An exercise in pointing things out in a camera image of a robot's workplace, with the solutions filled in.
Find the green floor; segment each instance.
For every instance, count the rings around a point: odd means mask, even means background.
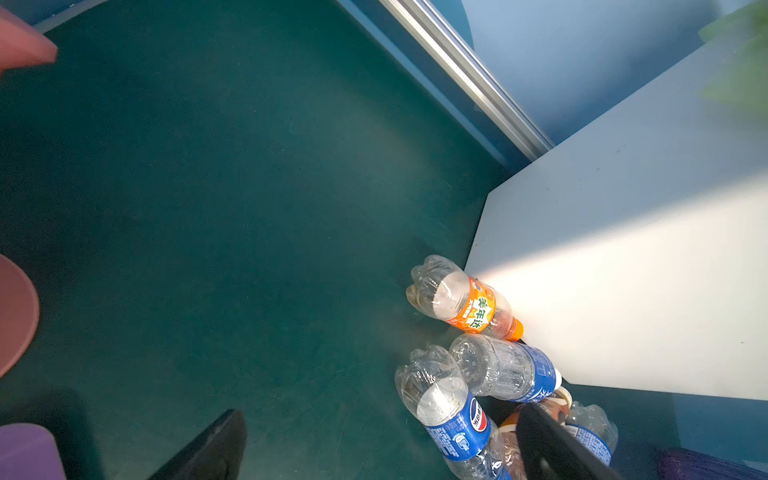
[[[241,478],[452,478],[392,374],[456,331],[403,290],[508,173],[331,0],[110,0],[49,37],[0,78],[0,253],[42,307],[0,424],[70,480],[146,478],[229,407]],[[667,396],[579,388],[677,441]]]

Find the orange bottle label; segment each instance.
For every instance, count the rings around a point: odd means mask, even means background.
[[[480,333],[491,324],[496,313],[496,295],[493,290],[469,278],[469,298],[456,318],[446,320],[467,333]]]
[[[512,412],[512,414],[507,417],[507,419],[498,426],[498,430],[501,433],[506,432],[514,432],[518,429],[518,422],[520,422],[520,410],[522,410],[523,406],[520,405],[518,408]]]

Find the water bottle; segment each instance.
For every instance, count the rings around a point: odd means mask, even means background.
[[[570,392],[565,387],[560,387],[552,395],[534,405],[540,406],[557,423],[561,423],[564,426],[565,419],[571,411],[572,403],[573,399]],[[504,443],[504,465],[507,466],[512,480],[526,480],[528,478],[525,475],[525,466],[523,465],[523,457],[520,453],[517,433],[522,408],[522,405],[516,408],[502,425],[498,427],[498,434],[502,437],[502,442]]]
[[[441,346],[411,352],[395,374],[400,399],[424,425],[461,480],[511,480],[496,424],[469,392],[456,361]]]
[[[482,333],[511,342],[520,340],[523,324],[513,317],[509,302],[490,286],[467,276],[451,260],[430,255],[411,270],[408,301],[419,312],[468,333]]]
[[[539,402],[562,383],[560,372],[539,349],[465,333],[451,344],[469,390],[513,402]]]
[[[619,442],[619,429],[608,420],[602,408],[596,405],[585,407],[574,402],[565,419],[565,429],[605,465],[610,465]]]

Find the white wall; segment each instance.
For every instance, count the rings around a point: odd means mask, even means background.
[[[463,0],[475,51],[555,143],[698,48],[744,0]]]
[[[768,119],[699,94],[741,42],[706,44],[488,195],[466,269],[569,382],[768,399]]]

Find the pink object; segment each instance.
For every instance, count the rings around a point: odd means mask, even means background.
[[[53,63],[57,52],[45,35],[0,7],[0,71]]]
[[[15,263],[0,255],[0,376],[27,349],[40,318],[35,286]]]

